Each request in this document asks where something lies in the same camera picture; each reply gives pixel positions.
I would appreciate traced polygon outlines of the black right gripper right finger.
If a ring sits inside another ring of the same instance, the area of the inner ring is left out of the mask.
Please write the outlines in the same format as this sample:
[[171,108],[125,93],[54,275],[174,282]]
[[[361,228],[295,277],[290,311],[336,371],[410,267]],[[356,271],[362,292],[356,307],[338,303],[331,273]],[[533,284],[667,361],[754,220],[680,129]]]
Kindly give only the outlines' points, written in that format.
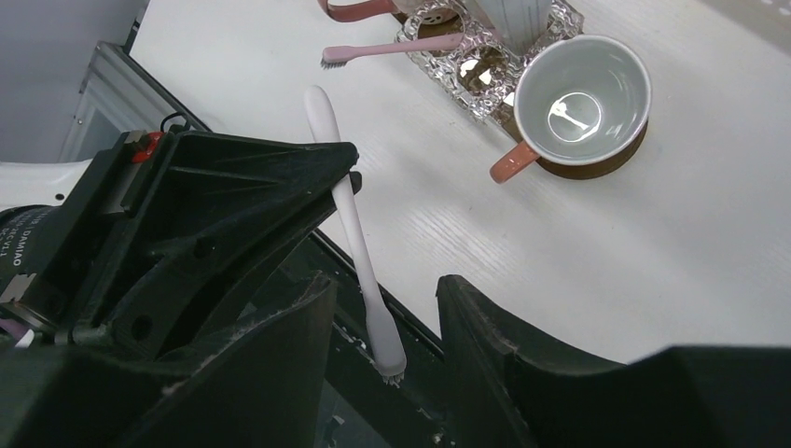
[[458,274],[437,282],[460,447],[786,447],[786,347],[677,345],[627,364],[565,343]]

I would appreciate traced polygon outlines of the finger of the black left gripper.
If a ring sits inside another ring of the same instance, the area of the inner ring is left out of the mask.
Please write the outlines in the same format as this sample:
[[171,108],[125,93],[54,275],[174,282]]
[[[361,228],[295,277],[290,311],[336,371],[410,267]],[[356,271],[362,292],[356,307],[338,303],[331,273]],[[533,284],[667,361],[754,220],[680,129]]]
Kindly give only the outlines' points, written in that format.
[[123,342],[184,346],[234,322],[333,212],[357,151],[188,132],[145,136],[132,160]]

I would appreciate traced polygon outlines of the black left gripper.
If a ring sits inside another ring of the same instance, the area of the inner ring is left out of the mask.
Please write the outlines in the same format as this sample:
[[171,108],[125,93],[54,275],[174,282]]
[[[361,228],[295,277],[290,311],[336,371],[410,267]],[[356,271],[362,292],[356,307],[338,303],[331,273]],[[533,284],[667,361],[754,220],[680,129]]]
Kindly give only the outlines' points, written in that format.
[[186,343],[186,291],[170,275],[186,258],[185,134],[124,134],[56,205],[1,215],[1,343],[118,339],[166,356]]

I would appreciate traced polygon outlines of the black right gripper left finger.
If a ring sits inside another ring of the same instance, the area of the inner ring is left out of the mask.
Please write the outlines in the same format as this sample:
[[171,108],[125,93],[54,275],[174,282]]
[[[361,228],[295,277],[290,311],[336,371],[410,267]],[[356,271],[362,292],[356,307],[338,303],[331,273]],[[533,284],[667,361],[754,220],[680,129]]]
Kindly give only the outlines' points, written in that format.
[[297,282],[160,361],[79,346],[1,354],[5,447],[310,447],[337,284]]

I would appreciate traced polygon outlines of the white pink toothbrush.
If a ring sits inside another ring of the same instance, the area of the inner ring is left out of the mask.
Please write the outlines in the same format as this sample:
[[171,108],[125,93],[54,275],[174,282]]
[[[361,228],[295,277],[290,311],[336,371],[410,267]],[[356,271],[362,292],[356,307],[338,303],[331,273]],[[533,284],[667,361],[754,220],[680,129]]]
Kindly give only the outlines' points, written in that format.
[[[304,93],[303,104],[313,140],[316,143],[338,143],[340,130],[326,91],[319,86],[310,86]],[[333,187],[331,194],[340,215],[365,304],[366,326],[375,367],[386,384],[398,385],[407,368],[407,356],[395,319],[385,305],[372,266],[351,176],[345,175]]]

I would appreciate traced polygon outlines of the pale pink toothbrush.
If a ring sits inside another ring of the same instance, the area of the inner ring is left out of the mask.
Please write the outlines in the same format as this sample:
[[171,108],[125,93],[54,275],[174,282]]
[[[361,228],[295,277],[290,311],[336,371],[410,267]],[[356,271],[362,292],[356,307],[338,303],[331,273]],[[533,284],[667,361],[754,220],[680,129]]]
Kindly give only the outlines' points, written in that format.
[[322,52],[320,65],[323,69],[334,69],[343,67],[348,62],[361,57],[408,52],[450,51],[458,48],[464,37],[464,34],[456,33],[374,46],[328,47]]

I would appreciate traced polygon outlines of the pink ghost pattern mug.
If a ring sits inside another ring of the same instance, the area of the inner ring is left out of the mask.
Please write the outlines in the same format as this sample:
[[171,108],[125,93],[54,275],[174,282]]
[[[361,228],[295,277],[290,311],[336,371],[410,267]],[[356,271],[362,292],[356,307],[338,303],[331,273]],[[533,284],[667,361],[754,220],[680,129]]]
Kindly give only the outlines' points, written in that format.
[[368,0],[350,5],[335,5],[330,4],[327,0],[318,0],[317,3],[331,20],[348,23],[385,14],[409,15],[424,5],[425,1]]

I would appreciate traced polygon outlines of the clear acrylic toothbrush holder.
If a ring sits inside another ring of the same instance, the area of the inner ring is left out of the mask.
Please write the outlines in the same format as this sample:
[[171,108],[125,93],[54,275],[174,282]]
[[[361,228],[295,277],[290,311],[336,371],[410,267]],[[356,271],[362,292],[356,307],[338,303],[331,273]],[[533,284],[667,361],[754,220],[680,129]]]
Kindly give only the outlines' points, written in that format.
[[584,23],[584,16],[570,4],[554,1],[546,32],[526,54],[516,55],[461,1],[428,1],[411,14],[396,17],[401,22],[396,42],[461,36],[453,49],[410,52],[408,57],[474,119],[501,126],[513,120],[514,91],[529,61],[548,46],[580,35]]

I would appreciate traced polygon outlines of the orange-pink mug white inside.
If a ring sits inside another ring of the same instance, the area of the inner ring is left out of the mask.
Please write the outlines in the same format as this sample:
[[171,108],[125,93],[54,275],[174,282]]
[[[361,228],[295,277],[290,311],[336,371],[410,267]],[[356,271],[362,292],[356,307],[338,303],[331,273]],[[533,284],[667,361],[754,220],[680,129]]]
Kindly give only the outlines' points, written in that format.
[[547,107],[581,117],[597,105],[614,114],[652,106],[652,81],[643,59],[605,35],[578,35],[542,50],[528,64],[514,91],[513,116]]

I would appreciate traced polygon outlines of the black capped toothpaste tube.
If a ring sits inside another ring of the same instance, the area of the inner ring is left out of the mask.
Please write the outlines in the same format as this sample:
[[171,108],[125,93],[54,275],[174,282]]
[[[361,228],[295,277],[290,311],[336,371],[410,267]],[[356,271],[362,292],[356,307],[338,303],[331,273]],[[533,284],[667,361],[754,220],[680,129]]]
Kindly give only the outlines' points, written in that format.
[[470,15],[514,54],[526,55],[548,29],[550,0],[464,0]]

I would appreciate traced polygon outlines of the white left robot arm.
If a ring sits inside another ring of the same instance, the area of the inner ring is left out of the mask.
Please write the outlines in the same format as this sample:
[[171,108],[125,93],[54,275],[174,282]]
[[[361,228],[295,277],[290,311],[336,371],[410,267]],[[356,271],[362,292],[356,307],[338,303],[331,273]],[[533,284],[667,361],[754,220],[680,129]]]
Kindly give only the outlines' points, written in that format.
[[333,214],[351,143],[123,133],[86,161],[1,166],[1,343],[154,360],[236,321]]

